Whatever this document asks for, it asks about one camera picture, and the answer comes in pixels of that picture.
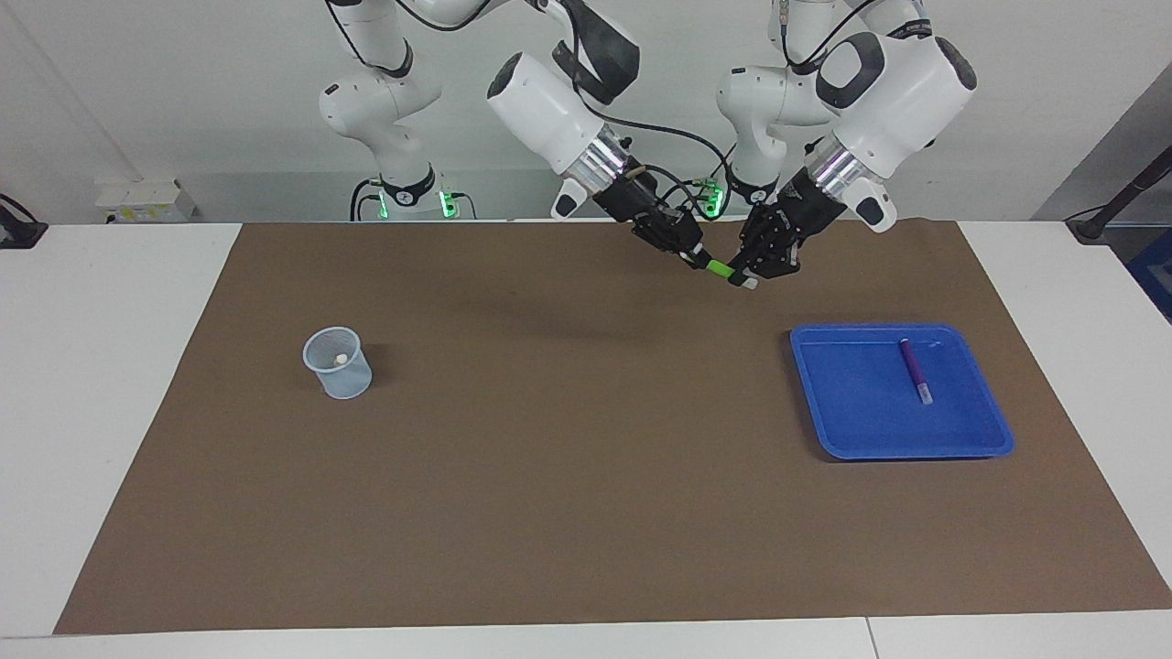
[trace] brown table mat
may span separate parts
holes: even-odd
[[[954,224],[803,254],[749,293],[616,225],[245,226],[56,632],[1172,607]],[[963,332],[1017,450],[824,454],[788,333],[870,321]],[[335,324],[354,401],[300,361]]]

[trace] white table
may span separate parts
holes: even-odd
[[[1106,247],[1059,224],[962,227],[1168,580],[1172,327]],[[56,226],[0,252],[0,657],[1172,655],[1170,611],[45,638],[238,231]]]

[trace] purple pen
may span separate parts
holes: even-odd
[[[915,359],[915,353],[912,352],[912,341],[904,339],[899,342],[899,351],[904,353],[904,361],[907,362],[907,372],[912,374],[912,381],[915,382],[915,390],[920,392],[920,400],[924,405],[932,405],[932,392],[928,390],[928,381],[924,378],[924,371],[920,369],[920,362]]]

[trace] plastic cup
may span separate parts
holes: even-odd
[[[370,386],[373,375],[362,354],[362,341],[349,327],[327,327],[309,337],[301,360],[332,399],[357,398]]]

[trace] black pole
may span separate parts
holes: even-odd
[[[2,239],[4,236],[0,235],[0,250],[30,250],[49,225],[40,222],[21,222],[12,215],[12,211],[0,205],[0,227],[11,236],[8,239]]]
[[[1159,183],[1161,178],[1167,176],[1170,170],[1172,170],[1172,147],[1165,149],[1159,156],[1156,156],[1152,164],[1147,165],[1134,181],[1120,190],[1095,217],[1086,220],[1070,220],[1067,223],[1067,226],[1070,227],[1079,242],[1097,240],[1103,236],[1103,230],[1106,229],[1108,223],[1115,219],[1115,216],[1119,215],[1131,202],[1134,202],[1136,197],[1142,195],[1144,190]]]

